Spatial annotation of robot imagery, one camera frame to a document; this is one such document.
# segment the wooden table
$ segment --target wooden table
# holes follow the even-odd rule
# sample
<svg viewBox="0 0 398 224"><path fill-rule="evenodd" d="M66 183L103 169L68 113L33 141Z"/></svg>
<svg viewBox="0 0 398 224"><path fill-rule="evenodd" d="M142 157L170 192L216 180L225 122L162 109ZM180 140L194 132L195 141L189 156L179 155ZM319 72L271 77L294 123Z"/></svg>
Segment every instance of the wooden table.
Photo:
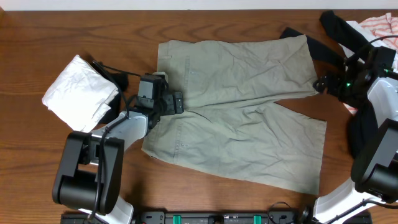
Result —
<svg viewBox="0 0 398 224"><path fill-rule="evenodd" d="M342 50L323 31L322 11L80 11L6 12L0 25L0 223L58 223L67 208L52 201L52 186L71 129L42 104L47 88L74 55L136 73L156 71L158 43L278 39L290 26ZM386 11L336 11L361 21ZM318 74L325 66L319 63ZM128 95L137 93L130 77ZM318 95L280 102L328 121L319 196L342 184L351 170L346 123L336 98ZM204 174L152 159L142 141L124 156L120 194L136 209L169 211L266 210L276 201L302 207L315 196ZM398 213L372 208L375 223Z"/></svg>

